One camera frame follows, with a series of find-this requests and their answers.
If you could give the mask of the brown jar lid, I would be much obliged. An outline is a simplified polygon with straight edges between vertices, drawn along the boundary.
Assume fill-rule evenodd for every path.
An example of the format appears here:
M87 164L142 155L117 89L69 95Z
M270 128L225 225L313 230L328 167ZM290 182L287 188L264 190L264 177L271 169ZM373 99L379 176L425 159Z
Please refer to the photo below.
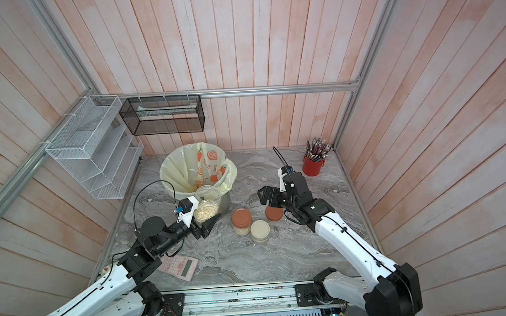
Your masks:
M284 210L281 208L267 207L265 216L269 221L280 221L284 217Z

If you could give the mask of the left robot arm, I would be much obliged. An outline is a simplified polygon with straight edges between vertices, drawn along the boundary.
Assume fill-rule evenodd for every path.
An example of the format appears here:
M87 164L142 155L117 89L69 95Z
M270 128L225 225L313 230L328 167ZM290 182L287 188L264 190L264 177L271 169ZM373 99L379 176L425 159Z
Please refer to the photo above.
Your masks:
M170 226L157 216L143 222L137 240L108 273L64 306L46 316L161 316L166 312L163 294L148 277L161 258L189 234L206 238L220 214L202 224L178 221Z

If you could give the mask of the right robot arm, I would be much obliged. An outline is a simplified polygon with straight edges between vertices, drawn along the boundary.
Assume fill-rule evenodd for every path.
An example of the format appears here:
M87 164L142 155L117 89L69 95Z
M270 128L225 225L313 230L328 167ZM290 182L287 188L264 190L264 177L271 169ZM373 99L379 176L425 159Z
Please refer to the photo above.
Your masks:
M262 205L290 212L290 220L327 240L359 273L345 276L327 268L314 279L319 303L340 299L364 307L368 316L417 316L422 310L418 272L397 264L361 238L326 200L314 198L303 174L284 167L279 186L258 190Z

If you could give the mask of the oatmeal jar with cream lid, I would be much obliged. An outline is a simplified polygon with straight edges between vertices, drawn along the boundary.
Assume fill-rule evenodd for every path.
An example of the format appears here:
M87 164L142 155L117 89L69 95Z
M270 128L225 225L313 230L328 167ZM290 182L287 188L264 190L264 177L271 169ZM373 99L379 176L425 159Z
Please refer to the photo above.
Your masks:
M265 220L256 220L252 223L251 227L251 239L255 244L266 244L268 241L271 229L269 224Z

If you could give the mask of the oatmeal jar with brown lid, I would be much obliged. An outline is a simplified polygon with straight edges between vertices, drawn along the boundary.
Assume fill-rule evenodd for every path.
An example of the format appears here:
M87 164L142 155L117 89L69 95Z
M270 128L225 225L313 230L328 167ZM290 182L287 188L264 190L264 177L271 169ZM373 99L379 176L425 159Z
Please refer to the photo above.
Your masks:
M247 236L251 232L252 214L247 209L237 209L231 216L234 232L239 236Z

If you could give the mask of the grey trash bin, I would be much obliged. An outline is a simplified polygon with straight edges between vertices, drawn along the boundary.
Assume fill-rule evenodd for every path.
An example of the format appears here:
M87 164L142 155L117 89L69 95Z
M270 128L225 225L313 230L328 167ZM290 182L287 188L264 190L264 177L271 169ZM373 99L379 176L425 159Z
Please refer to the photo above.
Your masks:
M230 206L231 206L230 192L226 192L221 196L220 199L219 213L221 214L221 216L225 216L229 212Z

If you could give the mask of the pink calculator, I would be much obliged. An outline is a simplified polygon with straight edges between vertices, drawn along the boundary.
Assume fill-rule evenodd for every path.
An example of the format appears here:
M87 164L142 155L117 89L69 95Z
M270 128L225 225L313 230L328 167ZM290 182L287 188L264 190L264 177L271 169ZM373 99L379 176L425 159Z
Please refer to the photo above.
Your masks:
M186 282L192 281L193 275L198 266L197 258L176 255L174 257L163 256L162 264L158 270Z

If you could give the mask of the red pencil cup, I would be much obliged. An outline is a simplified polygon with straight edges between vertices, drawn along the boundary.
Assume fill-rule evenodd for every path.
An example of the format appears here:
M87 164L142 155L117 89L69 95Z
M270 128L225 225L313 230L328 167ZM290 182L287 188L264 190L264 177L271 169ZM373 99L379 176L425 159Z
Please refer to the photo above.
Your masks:
M320 174L320 171L322 170L324 164L325 159L313 161L312 159L305 156L303 159L302 172L306 176L315 177Z

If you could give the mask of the bundle of pencils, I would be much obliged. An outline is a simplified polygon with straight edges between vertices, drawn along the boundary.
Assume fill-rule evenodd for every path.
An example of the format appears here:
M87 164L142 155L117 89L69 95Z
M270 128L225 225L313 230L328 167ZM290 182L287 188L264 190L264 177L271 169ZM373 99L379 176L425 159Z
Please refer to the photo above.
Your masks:
M320 137L315 137L311 141L306 141L306 152L304 157L305 159L317 163L325 160L332 150L333 146L326 140Z

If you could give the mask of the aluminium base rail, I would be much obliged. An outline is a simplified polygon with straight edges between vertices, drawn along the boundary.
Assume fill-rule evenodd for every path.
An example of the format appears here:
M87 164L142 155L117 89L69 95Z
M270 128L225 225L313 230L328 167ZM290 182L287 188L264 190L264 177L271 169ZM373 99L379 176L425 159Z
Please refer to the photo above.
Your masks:
M343 282L354 299L342 299L342 288L331 297L315 281L210 287L165 293L153 316L371 316L363 302L361 279L337 275L329 282ZM96 316L148 316L140 306L140 298L132 293Z

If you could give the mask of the horizontal aluminium frame bar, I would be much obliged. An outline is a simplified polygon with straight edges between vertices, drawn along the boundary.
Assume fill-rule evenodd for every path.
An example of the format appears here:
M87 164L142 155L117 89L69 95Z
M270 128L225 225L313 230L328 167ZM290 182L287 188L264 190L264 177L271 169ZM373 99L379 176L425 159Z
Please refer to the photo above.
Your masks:
M330 82L330 83L309 83L309 84L292 84L287 86L263 86L249 88L232 88L232 89L211 89L211 90L193 90L193 91L172 91L172 92L155 92L155 93L134 93L134 94L117 94L115 95L121 101L126 99L142 99L142 98L188 98L198 96L202 99L216 98L233 98L233 97L254 97L254 96L271 96L271 95L292 95L292 94L308 94L308 93L329 93L336 91L356 91L359 87L358 81L347 82Z

